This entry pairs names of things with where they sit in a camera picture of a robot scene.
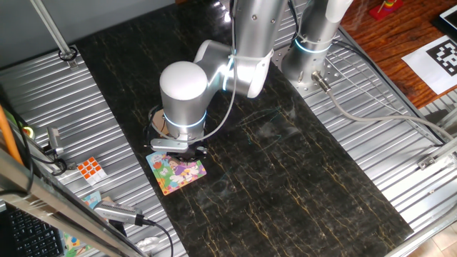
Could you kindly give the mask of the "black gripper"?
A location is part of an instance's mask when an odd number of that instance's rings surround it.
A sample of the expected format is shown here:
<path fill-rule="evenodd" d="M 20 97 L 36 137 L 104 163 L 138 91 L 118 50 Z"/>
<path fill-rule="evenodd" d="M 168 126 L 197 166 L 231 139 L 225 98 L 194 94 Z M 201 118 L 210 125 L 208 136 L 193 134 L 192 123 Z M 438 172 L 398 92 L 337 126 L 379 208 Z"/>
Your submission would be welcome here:
<path fill-rule="evenodd" d="M 190 145 L 184 153 L 167 152 L 166 154 L 179 162 L 195 162 L 202 158 L 206 158 L 208 146 L 204 143 L 194 143 Z"/>

